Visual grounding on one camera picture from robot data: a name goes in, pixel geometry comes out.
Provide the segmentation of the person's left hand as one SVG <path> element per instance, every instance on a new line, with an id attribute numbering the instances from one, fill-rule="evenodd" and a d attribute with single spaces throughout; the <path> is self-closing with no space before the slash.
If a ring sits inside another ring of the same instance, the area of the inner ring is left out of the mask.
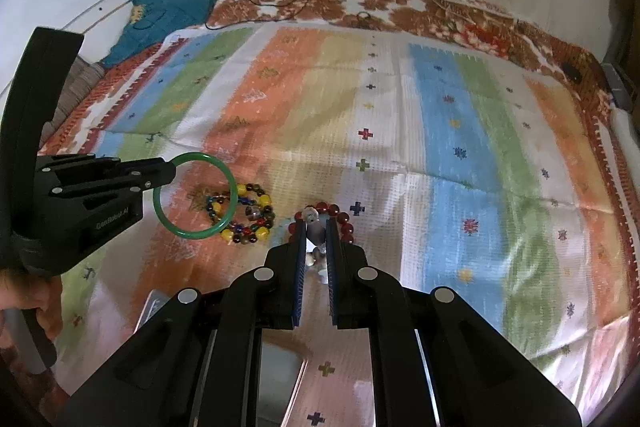
<path id="1" fill-rule="evenodd" d="M 2 270 L 0 279 L 1 348 L 13 345 L 4 325 L 3 312 L 7 309 L 36 311 L 37 322 L 50 340 L 62 331 L 61 277 L 36 277 L 13 270 Z"/>

